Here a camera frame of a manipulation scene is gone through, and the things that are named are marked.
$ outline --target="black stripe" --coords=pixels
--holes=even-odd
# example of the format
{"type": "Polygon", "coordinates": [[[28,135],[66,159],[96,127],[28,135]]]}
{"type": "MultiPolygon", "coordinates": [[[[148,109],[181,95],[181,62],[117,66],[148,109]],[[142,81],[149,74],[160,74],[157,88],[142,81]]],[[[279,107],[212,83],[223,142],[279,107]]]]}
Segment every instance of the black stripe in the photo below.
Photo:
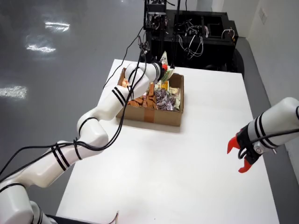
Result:
{"type": "Polygon", "coordinates": [[[25,188],[25,186],[21,183],[11,183],[9,185],[6,185],[5,187],[3,187],[1,190],[0,190],[0,193],[4,190],[6,190],[7,188],[10,188],[10,187],[13,187],[13,186],[22,186],[23,188],[25,188]]]}
{"type": "Polygon", "coordinates": [[[58,147],[58,145],[56,145],[57,151],[60,154],[62,160],[64,161],[64,163],[66,164],[67,167],[70,167],[69,162],[67,161],[67,159],[65,158],[65,156],[63,155],[63,153],[61,152],[61,149],[58,147]]]}
{"type": "Polygon", "coordinates": [[[34,215],[32,215],[32,220],[30,224],[33,224],[33,221],[34,221],[34,215]]]}
{"type": "Polygon", "coordinates": [[[299,109],[299,106],[297,106],[297,108],[296,108],[296,115],[297,115],[297,118],[298,118],[298,120],[299,120],[299,113],[298,113],[298,109],[299,109]]]}
{"type": "Polygon", "coordinates": [[[121,105],[124,106],[121,98],[116,94],[116,92],[114,90],[112,90],[112,92],[114,93],[114,95],[118,98],[118,100],[120,101],[121,105]]]}
{"type": "Polygon", "coordinates": [[[128,79],[129,82],[130,82],[130,78],[131,78],[131,76],[133,75],[133,73],[134,73],[136,70],[137,70],[137,68],[134,68],[133,71],[131,72],[131,74],[130,74],[130,76],[129,76],[129,79],[128,79]]]}
{"type": "Polygon", "coordinates": [[[155,69],[156,69],[156,79],[155,80],[157,80],[157,78],[158,78],[158,67],[156,66],[156,64],[155,63],[153,63],[153,66],[155,67],[155,69]]]}
{"type": "Polygon", "coordinates": [[[123,99],[123,102],[126,102],[126,99],[123,97],[122,93],[118,90],[117,87],[114,87],[114,89],[118,92],[118,94],[121,96],[121,98],[123,99]]]}
{"type": "Polygon", "coordinates": [[[134,91],[132,91],[132,94],[131,94],[131,100],[133,100],[134,99],[134,91]]]}
{"type": "MultiPolygon", "coordinates": [[[[260,129],[261,129],[261,133],[262,133],[262,135],[265,136],[266,133],[265,133],[265,131],[263,130],[262,116],[263,116],[263,113],[262,113],[261,116],[260,116],[259,125],[260,125],[260,129]]],[[[266,140],[266,142],[267,142],[270,146],[272,146],[272,147],[278,147],[278,145],[275,145],[273,142],[270,141],[270,139],[267,138],[267,139],[265,139],[265,140],[266,140]]]]}
{"type": "Polygon", "coordinates": [[[55,158],[56,158],[56,160],[57,160],[58,164],[59,164],[59,165],[60,165],[60,167],[61,167],[61,169],[62,169],[63,171],[66,171],[66,169],[65,169],[64,165],[62,164],[62,162],[60,161],[60,159],[59,159],[59,157],[58,157],[58,155],[57,155],[57,153],[56,153],[56,149],[55,149],[55,150],[53,150],[53,151],[52,151],[52,153],[54,154],[54,156],[55,156],[55,158]]]}
{"type": "Polygon", "coordinates": [[[39,218],[38,218],[37,224],[41,224],[42,223],[41,222],[41,219],[42,219],[42,210],[41,210],[40,207],[38,207],[38,208],[39,208],[39,218]]]}
{"type": "Polygon", "coordinates": [[[41,218],[41,224],[43,223],[43,212],[41,210],[41,215],[42,215],[42,218],[41,218]]]}
{"type": "Polygon", "coordinates": [[[78,151],[78,147],[77,147],[76,141],[74,140],[74,148],[75,148],[75,152],[76,152],[76,154],[77,154],[78,159],[82,160],[82,158],[81,158],[81,156],[80,156],[80,154],[79,154],[79,151],[78,151]]]}
{"type": "MultiPolygon", "coordinates": [[[[259,117],[257,117],[256,120],[255,120],[255,122],[254,122],[254,129],[256,130],[256,135],[257,135],[257,137],[260,138],[261,136],[260,136],[260,133],[258,132],[258,129],[257,129],[257,119],[258,119],[258,118],[259,118],[259,117]]],[[[267,146],[267,145],[264,143],[263,140],[260,140],[260,142],[261,142],[262,145],[265,146],[266,148],[270,148],[269,146],[267,146]]]]}
{"type": "Polygon", "coordinates": [[[89,120],[91,120],[91,119],[96,119],[96,118],[95,118],[95,117],[91,117],[91,118],[87,118],[85,121],[83,121],[83,123],[81,124],[81,126],[80,126],[80,128],[79,128],[79,135],[80,135],[80,132],[81,132],[81,129],[82,129],[83,125],[84,125],[87,121],[89,121],[89,120]]]}

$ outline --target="black cable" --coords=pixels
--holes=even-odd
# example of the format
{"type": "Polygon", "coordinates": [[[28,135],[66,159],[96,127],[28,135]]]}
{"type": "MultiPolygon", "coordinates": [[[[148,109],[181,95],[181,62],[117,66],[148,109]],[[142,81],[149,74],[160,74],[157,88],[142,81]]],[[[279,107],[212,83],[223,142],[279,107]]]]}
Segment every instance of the black cable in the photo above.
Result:
{"type": "Polygon", "coordinates": [[[257,141],[260,141],[260,140],[263,140],[263,139],[268,139],[268,138],[272,138],[272,137],[276,137],[276,136],[281,136],[281,135],[285,135],[285,134],[293,134],[293,133],[298,133],[298,132],[299,132],[299,128],[292,129],[292,130],[287,130],[287,131],[275,132],[273,134],[268,134],[268,135],[265,135],[263,137],[254,139],[254,140],[251,141],[251,143],[253,144],[253,143],[255,143],[257,141]]]}
{"type": "Polygon", "coordinates": [[[127,49],[126,49],[126,54],[125,54],[125,56],[124,56],[124,58],[123,58],[123,60],[122,60],[122,62],[121,62],[121,64],[120,64],[120,66],[118,66],[117,69],[115,69],[115,71],[113,72],[112,76],[109,77],[109,79],[106,81],[106,83],[105,83],[103,89],[105,88],[105,86],[107,85],[107,83],[109,82],[109,80],[114,76],[115,72],[122,66],[124,60],[126,59],[126,56],[127,56],[127,53],[128,53],[128,49],[132,46],[132,44],[133,44],[133,43],[135,42],[135,40],[138,38],[138,36],[139,36],[139,34],[141,33],[142,29],[143,29],[143,27],[139,30],[137,37],[136,37],[136,38],[131,42],[131,44],[127,47],[127,49]]]}
{"type": "Polygon", "coordinates": [[[73,143],[59,143],[59,144],[53,144],[53,145],[49,145],[49,146],[26,146],[26,147],[22,147],[20,148],[18,151],[16,151],[14,153],[14,155],[8,160],[8,162],[5,164],[5,166],[2,168],[2,170],[0,171],[0,175],[3,174],[4,170],[6,169],[6,167],[10,164],[10,162],[14,159],[14,157],[20,153],[21,151],[23,150],[26,150],[26,149],[31,149],[31,148],[52,148],[52,147],[55,147],[55,146],[61,146],[61,147],[66,147],[66,146],[69,146],[69,145],[72,145],[73,143]]]}
{"type": "Polygon", "coordinates": [[[169,1],[166,1],[166,2],[172,6],[176,6],[175,4],[170,3],[169,1]]]}

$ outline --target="power cable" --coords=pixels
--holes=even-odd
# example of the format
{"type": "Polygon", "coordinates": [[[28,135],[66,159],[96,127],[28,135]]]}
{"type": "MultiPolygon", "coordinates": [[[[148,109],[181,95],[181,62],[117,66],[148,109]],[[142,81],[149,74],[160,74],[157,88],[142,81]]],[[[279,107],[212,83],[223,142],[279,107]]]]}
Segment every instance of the power cable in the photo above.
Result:
{"type": "Polygon", "coordinates": [[[141,33],[142,29],[143,29],[143,26],[142,26],[142,28],[139,30],[137,37],[136,37],[136,38],[131,42],[131,44],[127,47],[127,49],[126,49],[126,54],[125,54],[125,56],[124,56],[124,58],[123,58],[123,60],[122,60],[122,62],[121,62],[121,64],[120,64],[120,66],[118,66],[118,67],[115,69],[115,71],[113,72],[112,76],[109,77],[109,79],[106,81],[106,83],[105,83],[103,89],[105,88],[105,86],[107,85],[107,83],[109,82],[109,80],[114,76],[115,72],[122,66],[124,60],[126,59],[126,56],[127,56],[127,53],[128,53],[128,49],[132,46],[132,44],[133,44],[133,43],[135,42],[135,40],[138,38],[138,36],[139,36],[139,34],[141,33]]]}
{"type": "Polygon", "coordinates": [[[166,2],[172,6],[176,6],[175,4],[170,3],[169,1],[166,1],[166,2]]]}

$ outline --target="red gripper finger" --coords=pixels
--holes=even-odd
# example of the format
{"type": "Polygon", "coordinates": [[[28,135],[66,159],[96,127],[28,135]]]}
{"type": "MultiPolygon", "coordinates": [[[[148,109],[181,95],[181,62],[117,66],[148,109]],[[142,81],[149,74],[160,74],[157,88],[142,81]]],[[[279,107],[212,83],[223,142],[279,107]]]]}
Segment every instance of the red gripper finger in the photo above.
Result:
{"type": "Polygon", "coordinates": [[[247,172],[249,169],[250,169],[250,167],[251,167],[252,165],[246,160],[246,159],[244,159],[244,167],[242,167],[242,168],[240,168],[239,169],[239,172],[242,174],[242,173],[245,173],[245,172],[247,172]]]}
{"type": "Polygon", "coordinates": [[[237,137],[233,137],[229,142],[228,142],[228,154],[232,150],[232,148],[237,148],[240,149],[239,143],[237,141],[237,137]]]}

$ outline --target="white robotic arm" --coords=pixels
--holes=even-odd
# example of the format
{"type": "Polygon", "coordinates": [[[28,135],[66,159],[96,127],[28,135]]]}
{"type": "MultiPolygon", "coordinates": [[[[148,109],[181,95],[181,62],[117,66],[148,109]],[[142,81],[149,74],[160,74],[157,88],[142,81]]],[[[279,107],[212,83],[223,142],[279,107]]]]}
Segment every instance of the white robotic arm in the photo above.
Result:
{"type": "MultiPolygon", "coordinates": [[[[87,143],[96,148],[107,145],[108,135],[99,121],[111,120],[116,116],[126,104],[131,88],[133,90],[130,99],[140,97],[146,92],[149,84],[159,80],[163,74],[164,70],[159,62],[147,64],[146,67],[139,65],[138,68],[136,63],[131,63],[125,72],[125,78],[130,86],[128,88],[114,87],[100,105],[79,119],[77,130],[80,139],[78,142],[87,143]]],[[[34,202],[29,201],[25,188],[31,185],[46,188],[75,162],[102,152],[102,150],[90,150],[77,144],[70,144],[60,149],[58,147],[60,143],[66,142],[58,142],[56,150],[52,148],[47,151],[48,153],[52,151],[52,153],[0,182],[1,224],[55,223],[53,220],[50,221],[34,202]]]]}
{"type": "MultiPolygon", "coordinates": [[[[162,65],[159,63],[147,64],[145,71],[144,65],[140,65],[139,68],[137,68],[136,63],[131,63],[125,72],[125,78],[129,81],[130,86],[128,88],[119,85],[114,87],[100,105],[91,109],[79,119],[77,123],[77,130],[80,135],[79,141],[95,147],[102,147],[108,143],[108,135],[99,121],[111,120],[124,107],[136,69],[137,72],[134,83],[142,77],[144,72],[145,73],[142,79],[140,79],[140,82],[135,86],[133,94],[130,97],[131,99],[142,96],[148,89],[149,84],[157,81],[163,72],[162,65]]],[[[53,153],[35,162],[5,182],[0,183],[0,188],[4,184],[10,184],[12,182],[21,183],[26,187],[34,184],[46,188],[78,160],[102,152],[89,150],[80,145],[77,145],[76,148],[70,145],[63,149],[58,148],[54,150],[53,153]]]]}

